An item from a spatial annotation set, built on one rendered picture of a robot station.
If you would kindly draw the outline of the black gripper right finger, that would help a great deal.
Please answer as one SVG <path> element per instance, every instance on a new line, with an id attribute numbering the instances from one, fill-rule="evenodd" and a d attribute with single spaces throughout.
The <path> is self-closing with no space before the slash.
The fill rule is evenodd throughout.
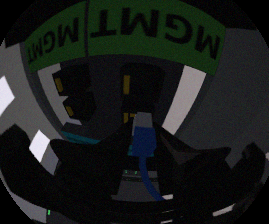
<path id="1" fill-rule="evenodd" d="M 173 194 L 171 190 L 185 183 L 199 168 L 226 159 L 231 152 L 230 147 L 194 149 L 167 132 L 161 124 L 153 123 L 151 127 L 155 128 L 157 139 L 153 153 L 161 196 Z"/>

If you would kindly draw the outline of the blue cable with plug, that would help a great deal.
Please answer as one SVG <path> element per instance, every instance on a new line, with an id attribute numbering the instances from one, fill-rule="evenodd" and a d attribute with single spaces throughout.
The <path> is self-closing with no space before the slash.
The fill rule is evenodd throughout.
<path id="1" fill-rule="evenodd" d="M 149 172 L 146 169 L 146 157 L 150 157 L 154 152 L 157 139 L 155 139 L 155 128 L 153 125 L 153 115 L 147 112 L 130 113 L 130 117 L 135 117 L 133 120 L 133 149 L 131 149 L 131 156 L 139 156 L 138 168 L 141 172 L 142 183 L 146 185 L 149 194 L 154 197 L 155 201 L 165 200 L 155 190 L 154 185 L 151 184 Z"/>

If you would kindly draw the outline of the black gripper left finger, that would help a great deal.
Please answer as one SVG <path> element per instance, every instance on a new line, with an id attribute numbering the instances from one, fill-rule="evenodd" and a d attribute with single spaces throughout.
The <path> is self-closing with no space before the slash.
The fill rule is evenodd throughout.
<path id="1" fill-rule="evenodd" d="M 62 139 L 50 140 L 49 144 L 59 161 L 102 175 L 111 194 L 117 196 L 129 151 L 131 132 L 133 120 L 127 121 L 110 136 L 98 141 L 98 144 L 71 143 Z"/>

